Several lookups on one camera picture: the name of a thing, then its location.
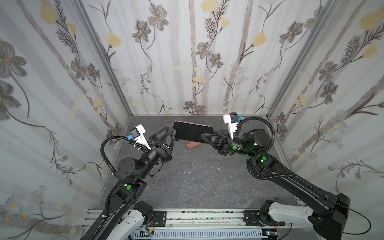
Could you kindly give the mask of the purple-edged phone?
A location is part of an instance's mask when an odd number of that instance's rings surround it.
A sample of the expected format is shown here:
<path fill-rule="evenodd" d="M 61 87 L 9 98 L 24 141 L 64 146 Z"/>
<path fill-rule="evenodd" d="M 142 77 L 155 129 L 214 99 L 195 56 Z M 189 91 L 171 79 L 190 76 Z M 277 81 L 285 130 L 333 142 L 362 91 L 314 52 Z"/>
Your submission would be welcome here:
<path fill-rule="evenodd" d="M 176 139 L 198 143 L 206 143 L 201 135 L 214 131 L 214 128 L 210 126 L 180 121 L 175 121 L 173 128 L 176 130 Z"/>

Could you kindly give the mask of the pink phone case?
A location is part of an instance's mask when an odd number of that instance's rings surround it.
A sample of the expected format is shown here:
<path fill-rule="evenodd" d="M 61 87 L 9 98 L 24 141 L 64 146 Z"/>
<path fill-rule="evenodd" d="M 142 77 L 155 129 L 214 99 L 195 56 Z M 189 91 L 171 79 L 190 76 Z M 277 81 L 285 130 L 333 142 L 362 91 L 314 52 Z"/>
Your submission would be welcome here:
<path fill-rule="evenodd" d="M 185 141 L 185 144 L 187 146 L 187 148 L 190 150 L 190 149 L 193 149 L 193 148 L 196 148 L 200 145 L 202 145 L 202 143 L 199 143 L 199 142 L 192 142 L 192 141 Z"/>

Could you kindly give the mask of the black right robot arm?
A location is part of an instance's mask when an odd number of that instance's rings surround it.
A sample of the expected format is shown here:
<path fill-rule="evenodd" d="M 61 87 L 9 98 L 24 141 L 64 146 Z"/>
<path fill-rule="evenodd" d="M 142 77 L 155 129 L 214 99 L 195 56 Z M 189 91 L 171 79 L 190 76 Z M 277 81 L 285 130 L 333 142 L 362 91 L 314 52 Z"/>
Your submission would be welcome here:
<path fill-rule="evenodd" d="M 226 131 L 206 133 L 201 138 L 220 155 L 248 157 L 249 173 L 258 180 L 271 181 L 305 203 L 304 207 L 265 201 L 257 213 L 247 216 L 251 225 L 264 227 L 292 223 L 309 227 L 326 240 L 340 240 L 349 216 L 350 198 L 334 195 L 293 173 L 277 158 L 263 153 L 271 138 L 264 129 L 253 129 L 240 137 Z"/>

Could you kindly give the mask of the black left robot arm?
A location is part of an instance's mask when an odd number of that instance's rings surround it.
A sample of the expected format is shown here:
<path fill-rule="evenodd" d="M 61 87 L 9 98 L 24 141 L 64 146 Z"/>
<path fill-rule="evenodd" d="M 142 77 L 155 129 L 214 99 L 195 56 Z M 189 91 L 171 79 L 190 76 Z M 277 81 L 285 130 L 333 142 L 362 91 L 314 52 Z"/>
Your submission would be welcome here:
<path fill-rule="evenodd" d="M 151 136 L 144 137 L 141 125 L 130 131 L 129 136 L 111 136 L 100 147 L 101 156 L 118 182 L 107 195 L 104 210 L 82 236 L 83 240 L 128 240 L 143 225 L 155 222 L 153 207 L 139 201 L 153 167 L 161 161 L 171 160 L 177 131 L 164 127 Z M 125 140 L 144 153 L 139 159 L 124 158 L 115 168 L 109 161 L 105 146 L 111 140 Z"/>

